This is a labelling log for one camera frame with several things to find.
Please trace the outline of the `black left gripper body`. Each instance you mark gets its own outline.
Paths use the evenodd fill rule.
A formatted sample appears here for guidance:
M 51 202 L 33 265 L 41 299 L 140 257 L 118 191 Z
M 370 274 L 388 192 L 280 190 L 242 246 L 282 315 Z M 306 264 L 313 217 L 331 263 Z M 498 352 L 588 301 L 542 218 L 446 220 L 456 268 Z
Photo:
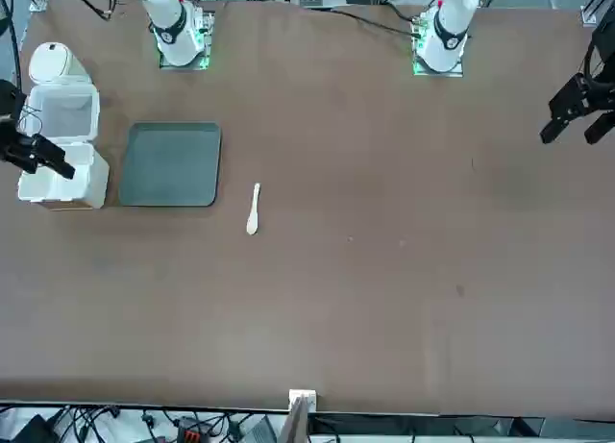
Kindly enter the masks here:
M 591 64 L 594 53 L 602 69 L 596 73 Z M 614 109 L 614 18 L 603 17 L 594 30 L 584 57 L 584 79 L 592 106 L 596 110 Z

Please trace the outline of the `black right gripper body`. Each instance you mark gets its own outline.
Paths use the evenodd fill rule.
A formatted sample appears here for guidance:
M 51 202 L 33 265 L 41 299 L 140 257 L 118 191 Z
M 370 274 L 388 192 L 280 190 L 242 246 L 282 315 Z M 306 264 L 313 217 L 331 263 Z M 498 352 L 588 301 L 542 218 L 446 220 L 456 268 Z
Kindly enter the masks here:
M 13 83 L 0 81 L 0 115 L 1 122 L 16 125 L 21 116 L 26 95 Z

